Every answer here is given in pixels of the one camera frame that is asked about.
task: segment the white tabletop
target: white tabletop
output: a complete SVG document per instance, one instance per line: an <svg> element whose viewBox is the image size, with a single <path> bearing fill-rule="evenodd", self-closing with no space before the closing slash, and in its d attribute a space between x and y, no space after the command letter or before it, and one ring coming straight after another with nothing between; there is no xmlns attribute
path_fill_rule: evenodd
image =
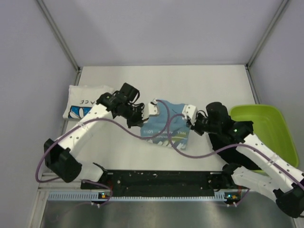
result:
<svg viewBox="0 0 304 228"><path fill-rule="evenodd" d="M138 102L159 98L174 104L192 104L204 110L214 101L220 101L228 110L235 105L254 104L242 65L87 66L83 68L79 85L108 85L119 90L124 82L140 90ZM126 126L122 117L115 120ZM69 121L67 130L75 124L75 121ZM140 133L138 127L131 131ZM191 131L184 152L202 155L210 153L211 148L207 134L199 136ZM204 159L183 157L172 148L133 138L111 123L106 123L104 129L93 136L78 158L96 162L106 169L219 171L225 164L217 155Z"/></svg>

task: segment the gray floor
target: gray floor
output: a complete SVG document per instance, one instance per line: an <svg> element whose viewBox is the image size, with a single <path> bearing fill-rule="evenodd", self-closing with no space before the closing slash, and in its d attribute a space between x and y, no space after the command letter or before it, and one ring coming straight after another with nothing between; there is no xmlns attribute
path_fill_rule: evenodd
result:
<svg viewBox="0 0 304 228"><path fill-rule="evenodd" d="M249 193L237 208L221 202L113 202L98 209L77 202L48 202L40 228L294 228L274 202ZM51 222L56 216L60 219Z"/></svg>

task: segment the green plastic basket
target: green plastic basket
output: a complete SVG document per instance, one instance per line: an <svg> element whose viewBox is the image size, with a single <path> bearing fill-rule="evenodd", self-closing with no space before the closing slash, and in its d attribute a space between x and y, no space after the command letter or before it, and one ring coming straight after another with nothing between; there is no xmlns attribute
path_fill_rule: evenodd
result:
<svg viewBox="0 0 304 228"><path fill-rule="evenodd" d="M299 159L294 142L281 112L270 105L249 104L230 110L235 121L253 122L254 133L259 139L287 163L298 167Z"/></svg>

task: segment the blue cloth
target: blue cloth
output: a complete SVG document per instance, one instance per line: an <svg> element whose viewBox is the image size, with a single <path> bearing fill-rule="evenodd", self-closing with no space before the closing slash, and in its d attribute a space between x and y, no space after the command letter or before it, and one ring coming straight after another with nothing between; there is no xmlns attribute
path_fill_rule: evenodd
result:
<svg viewBox="0 0 304 228"><path fill-rule="evenodd" d="M163 100L163 102L169 107L170 117L174 116L175 114L181 114L185 104L172 104L168 101ZM166 125L167 122L167 110L166 107L162 103L157 104L160 114L157 116L151 116L147 123L143 125L141 128L141 136L153 136L160 132ZM170 125L170 133L172 135L172 141L174 145L181 150L186 149L186 145L188 142L190 129L186 126L186 121L182 119L181 116L178 116L173 119ZM171 147L168 136L167 130L165 130L161 135L157 136L152 140L147 140L148 142L169 146Z"/></svg>

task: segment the gray wall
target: gray wall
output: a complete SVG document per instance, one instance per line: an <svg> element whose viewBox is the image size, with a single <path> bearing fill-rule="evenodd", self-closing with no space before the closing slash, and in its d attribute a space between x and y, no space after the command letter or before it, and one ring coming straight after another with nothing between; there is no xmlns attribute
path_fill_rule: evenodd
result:
<svg viewBox="0 0 304 228"><path fill-rule="evenodd" d="M22 228L76 73L33 0L0 1L0 30L0 226Z"/></svg>
<svg viewBox="0 0 304 228"><path fill-rule="evenodd" d="M292 0L252 67L262 102L278 107L304 170L304 1Z"/></svg>
<svg viewBox="0 0 304 228"><path fill-rule="evenodd" d="M244 64L282 0L45 0L80 66Z"/></svg>

